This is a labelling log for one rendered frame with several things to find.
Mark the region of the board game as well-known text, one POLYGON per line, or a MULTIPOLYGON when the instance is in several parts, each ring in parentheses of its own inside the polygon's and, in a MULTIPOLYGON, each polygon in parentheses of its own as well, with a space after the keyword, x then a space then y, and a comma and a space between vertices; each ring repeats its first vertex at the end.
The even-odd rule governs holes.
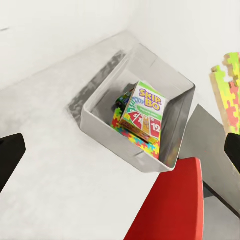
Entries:
MULTIPOLYGON (((151 87, 152 89, 154 89, 146 80, 143 81, 144 84, 148 85, 149 87, 151 87)), ((124 94, 123 96, 121 96, 116 103, 119 105, 119 108, 121 108, 122 112, 125 111, 128 101, 130 100, 132 93, 133 93, 133 89, 131 89, 130 91, 128 91, 126 94, 124 94)))
POLYGON ((133 132, 149 144, 161 139, 161 122, 166 98, 143 81, 134 87, 125 111, 122 112, 119 125, 133 132))

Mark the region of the jigsaw puzzle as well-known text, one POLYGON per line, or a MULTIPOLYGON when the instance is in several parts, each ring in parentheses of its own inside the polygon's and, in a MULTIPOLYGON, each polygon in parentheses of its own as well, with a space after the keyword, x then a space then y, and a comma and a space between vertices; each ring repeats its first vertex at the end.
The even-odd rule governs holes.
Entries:
POLYGON ((122 110, 121 108, 116 108, 112 122, 110 127, 118 131, 120 134, 128 138, 130 141, 132 141, 134 144, 136 144, 138 147, 149 153, 151 156, 155 157, 156 159, 159 159, 159 152, 160 152, 160 134, 159 134, 159 140, 156 144, 149 144, 147 141, 143 140, 139 136, 135 135, 133 132, 129 131, 128 129, 122 127, 119 125, 119 121, 121 120, 122 116, 122 110))
POLYGON ((228 76, 233 81, 224 82, 226 73, 216 65, 210 69, 210 83, 226 136, 229 133, 240 135, 240 53, 225 54, 222 65, 227 67, 228 76))

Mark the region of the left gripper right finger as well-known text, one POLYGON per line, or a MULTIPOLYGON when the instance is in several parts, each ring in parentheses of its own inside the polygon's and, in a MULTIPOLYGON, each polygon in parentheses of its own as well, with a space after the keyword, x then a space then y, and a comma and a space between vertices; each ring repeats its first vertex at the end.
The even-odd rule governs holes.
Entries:
POLYGON ((230 132, 227 135, 224 151, 240 173, 240 134, 230 132))

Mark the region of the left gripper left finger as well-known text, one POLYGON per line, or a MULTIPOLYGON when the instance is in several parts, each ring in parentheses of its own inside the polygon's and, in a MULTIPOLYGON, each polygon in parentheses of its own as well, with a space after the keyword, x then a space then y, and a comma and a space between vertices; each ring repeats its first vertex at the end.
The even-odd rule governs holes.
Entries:
POLYGON ((0 193, 26 153, 22 133, 0 138, 0 193))

